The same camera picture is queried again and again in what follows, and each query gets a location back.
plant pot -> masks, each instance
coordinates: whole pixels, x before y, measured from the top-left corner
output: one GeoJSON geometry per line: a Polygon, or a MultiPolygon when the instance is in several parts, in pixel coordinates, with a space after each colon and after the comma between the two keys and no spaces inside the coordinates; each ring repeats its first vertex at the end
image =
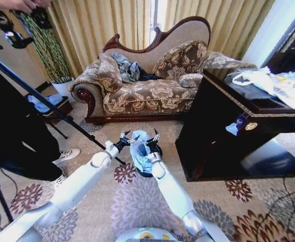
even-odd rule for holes
{"type": "Polygon", "coordinates": [[[69,82],[59,83],[59,84],[52,83],[52,85],[61,96],[71,98],[71,94],[68,92],[68,87],[71,85],[72,82],[73,82],[73,78],[69,82]]]}

gold trim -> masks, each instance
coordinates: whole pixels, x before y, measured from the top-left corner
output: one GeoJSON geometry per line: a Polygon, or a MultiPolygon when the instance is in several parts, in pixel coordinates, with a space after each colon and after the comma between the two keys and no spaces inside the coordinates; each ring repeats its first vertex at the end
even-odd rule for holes
{"type": "Polygon", "coordinates": [[[146,102],[146,101],[164,101],[164,100],[193,100],[194,97],[187,97],[187,98],[165,98],[165,99],[160,99],[160,98],[152,98],[152,99],[144,99],[144,100],[131,100],[131,101],[121,101],[121,102],[103,102],[104,104],[115,104],[115,103],[131,103],[131,102],[146,102]]]}
{"type": "Polygon", "coordinates": [[[242,103],[240,103],[237,99],[235,99],[232,95],[226,92],[223,88],[221,88],[217,83],[203,74],[211,84],[213,84],[220,92],[226,95],[231,101],[237,104],[243,111],[245,111],[250,117],[295,117],[295,113],[253,113],[247,107],[245,107],[242,103]]]}

sofa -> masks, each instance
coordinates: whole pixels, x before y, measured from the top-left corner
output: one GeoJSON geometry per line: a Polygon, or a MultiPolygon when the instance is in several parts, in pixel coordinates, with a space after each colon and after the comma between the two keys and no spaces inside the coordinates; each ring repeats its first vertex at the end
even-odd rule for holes
{"type": "Polygon", "coordinates": [[[86,122],[177,119],[190,109],[204,68],[255,67],[207,50],[210,26],[202,17],[183,19],[168,32],[157,27],[155,32],[154,41],[143,50],[126,48],[116,34],[71,84],[72,96],[88,105],[86,122]],[[111,57],[114,52],[160,79],[122,83],[111,57]]]}

clothing pile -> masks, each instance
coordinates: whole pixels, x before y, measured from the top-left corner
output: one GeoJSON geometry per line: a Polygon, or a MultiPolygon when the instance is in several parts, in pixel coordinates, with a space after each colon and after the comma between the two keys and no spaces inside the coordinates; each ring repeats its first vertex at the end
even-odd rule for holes
{"type": "Polygon", "coordinates": [[[129,59],[120,53],[112,53],[112,57],[116,60],[122,81],[125,83],[160,79],[155,74],[146,73],[137,62],[130,63],[129,59]]]}

shoe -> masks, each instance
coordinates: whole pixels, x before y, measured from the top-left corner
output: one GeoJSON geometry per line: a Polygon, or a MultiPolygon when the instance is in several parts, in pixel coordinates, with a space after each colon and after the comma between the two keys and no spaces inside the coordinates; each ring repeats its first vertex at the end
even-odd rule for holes
{"type": "Polygon", "coordinates": [[[60,151],[60,157],[57,160],[54,160],[52,163],[55,165],[58,165],[62,163],[63,161],[73,159],[79,155],[81,152],[80,149],[70,149],[70,150],[63,150],[60,151]]]}
{"type": "Polygon", "coordinates": [[[56,180],[52,182],[55,190],[61,186],[64,180],[66,180],[66,177],[63,174],[61,174],[60,177],[58,177],[56,180]]]}

